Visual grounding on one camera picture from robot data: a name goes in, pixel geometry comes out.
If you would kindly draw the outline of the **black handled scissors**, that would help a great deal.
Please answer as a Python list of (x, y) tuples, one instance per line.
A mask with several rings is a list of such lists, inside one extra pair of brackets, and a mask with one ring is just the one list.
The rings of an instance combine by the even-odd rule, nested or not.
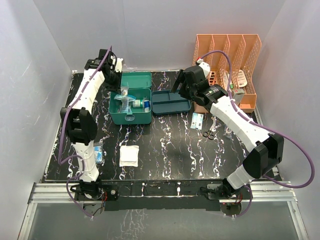
[(213, 140), (213, 139), (215, 138), (215, 135), (214, 135), (215, 126), (216, 126), (216, 124), (213, 123), (213, 124), (210, 126), (209, 130), (206, 130), (206, 131), (204, 131), (204, 132), (202, 133), (202, 136), (203, 136), (204, 138), (209, 139), (209, 140)]

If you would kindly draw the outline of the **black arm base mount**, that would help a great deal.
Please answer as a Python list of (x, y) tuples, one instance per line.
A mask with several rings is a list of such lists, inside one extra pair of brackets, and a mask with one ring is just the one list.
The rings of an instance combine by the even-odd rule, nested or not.
[(227, 194), (221, 180), (100, 180), (103, 196), (92, 199), (72, 190), (75, 199), (88, 205), (98, 202), (105, 211), (205, 209), (219, 211), (222, 203), (239, 205), (250, 199), (244, 187)]

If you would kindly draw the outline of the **white plastic medicine bottle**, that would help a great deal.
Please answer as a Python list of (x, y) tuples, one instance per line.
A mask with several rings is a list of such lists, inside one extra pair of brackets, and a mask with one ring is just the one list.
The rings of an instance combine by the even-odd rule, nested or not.
[(142, 99), (136, 99), (132, 102), (132, 106), (134, 108), (143, 108), (144, 107), (144, 102)]

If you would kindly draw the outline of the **dark teal divider tray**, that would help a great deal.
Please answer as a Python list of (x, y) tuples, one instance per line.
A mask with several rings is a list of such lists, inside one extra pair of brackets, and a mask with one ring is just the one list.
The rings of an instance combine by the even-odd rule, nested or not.
[(160, 90), (151, 93), (151, 108), (155, 115), (179, 114), (189, 112), (191, 103), (178, 92)]

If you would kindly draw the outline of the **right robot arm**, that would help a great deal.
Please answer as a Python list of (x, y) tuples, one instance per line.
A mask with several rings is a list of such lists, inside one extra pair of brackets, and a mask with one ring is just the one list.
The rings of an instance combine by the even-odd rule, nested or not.
[(257, 127), (243, 111), (233, 106), (234, 101), (226, 90), (218, 84), (209, 84), (200, 65), (180, 70), (171, 91), (203, 106), (225, 123), (248, 151), (242, 164), (212, 190), (217, 197), (235, 198), (243, 186), (260, 179), (282, 161), (284, 138)]

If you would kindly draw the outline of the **clear bag blue items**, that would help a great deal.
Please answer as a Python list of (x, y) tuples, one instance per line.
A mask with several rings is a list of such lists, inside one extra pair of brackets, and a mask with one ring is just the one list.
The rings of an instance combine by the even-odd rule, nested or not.
[(103, 145), (99, 142), (95, 142), (93, 145), (94, 159), (96, 164), (101, 164), (103, 162)]

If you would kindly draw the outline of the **blue mask package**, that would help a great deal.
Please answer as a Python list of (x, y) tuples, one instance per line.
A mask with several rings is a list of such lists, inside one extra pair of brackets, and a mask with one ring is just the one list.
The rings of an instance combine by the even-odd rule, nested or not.
[(119, 113), (131, 113), (131, 107), (130, 103), (136, 100), (135, 96), (128, 95), (126, 99), (120, 100), (121, 101), (121, 106), (119, 107), (118, 112)]

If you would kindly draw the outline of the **small teal zip bag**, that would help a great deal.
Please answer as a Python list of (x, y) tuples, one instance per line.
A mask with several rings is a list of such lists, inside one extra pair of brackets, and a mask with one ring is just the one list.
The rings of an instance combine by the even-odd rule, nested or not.
[(129, 88), (127, 86), (122, 86), (120, 88), (120, 94), (117, 94), (114, 99), (122, 101), (128, 97)]

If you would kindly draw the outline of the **white gauze pad package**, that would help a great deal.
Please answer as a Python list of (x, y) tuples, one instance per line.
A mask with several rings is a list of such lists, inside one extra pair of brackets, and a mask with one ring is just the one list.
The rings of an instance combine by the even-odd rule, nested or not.
[(139, 146), (122, 145), (120, 147), (119, 166), (120, 167), (138, 167)]

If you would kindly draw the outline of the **green medicine kit box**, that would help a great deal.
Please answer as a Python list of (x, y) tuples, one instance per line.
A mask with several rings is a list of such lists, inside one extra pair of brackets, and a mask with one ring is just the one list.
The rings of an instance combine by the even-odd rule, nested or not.
[(120, 93), (111, 93), (109, 113), (116, 125), (148, 125), (152, 121), (152, 74), (125, 72)]

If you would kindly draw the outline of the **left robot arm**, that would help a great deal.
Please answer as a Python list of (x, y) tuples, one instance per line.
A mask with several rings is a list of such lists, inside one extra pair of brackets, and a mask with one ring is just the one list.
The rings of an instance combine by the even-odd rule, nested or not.
[(62, 158), (58, 153), (58, 164), (76, 158), (79, 166), (78, 185), (72, 192), (93, 200), (99, 200), (104, 188), (99, 180), (95, 159), (94, 140), (98, 126), (92, 116), (94, 101), (101, 87), (119, 94), (121, 92), (123, 59), (118, 58), (111, 48), (100, 49), (98, 57), (89, 59), (84, 67), (83, 78), (74, 99), (60, 110), (62, 121), (61, 139), (68, 137), (75, 154)]

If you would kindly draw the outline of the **blue white bandage roll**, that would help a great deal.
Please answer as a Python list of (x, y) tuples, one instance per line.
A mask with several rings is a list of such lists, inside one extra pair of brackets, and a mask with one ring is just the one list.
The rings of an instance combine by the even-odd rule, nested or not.
[(143, 101), (143, 110), (145, 113), (151, 110), (151, 102), (147, 99)]

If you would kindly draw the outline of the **white grey device box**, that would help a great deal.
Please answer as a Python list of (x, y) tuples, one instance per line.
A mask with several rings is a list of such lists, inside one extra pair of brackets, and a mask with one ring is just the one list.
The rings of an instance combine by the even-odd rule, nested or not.
[(234, 103), (239, 106), (244, 95), (245, 95), (245, 91), (242, 88), (237, 88), (237, 89), (233, 89), (232, 90), (232, 97), (234, 99)]

